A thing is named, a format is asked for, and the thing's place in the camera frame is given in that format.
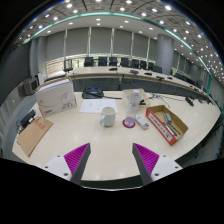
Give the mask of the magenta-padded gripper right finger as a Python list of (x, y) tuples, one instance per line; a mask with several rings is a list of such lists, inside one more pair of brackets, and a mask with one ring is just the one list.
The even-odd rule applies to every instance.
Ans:
[(144, 185), (152, 183), (182, 169), (182, 167), (169, 156), (158, 155), (137, 143), (133, 144), (132, 153), (135, 157)]

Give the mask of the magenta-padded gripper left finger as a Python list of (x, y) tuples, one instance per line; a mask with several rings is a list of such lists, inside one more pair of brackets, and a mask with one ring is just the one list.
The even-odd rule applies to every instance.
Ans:
[(55, 156), (43, 166), (43, 170), (79, 185), (90, 153), (90, 144), (86, 143), (65, 155)]

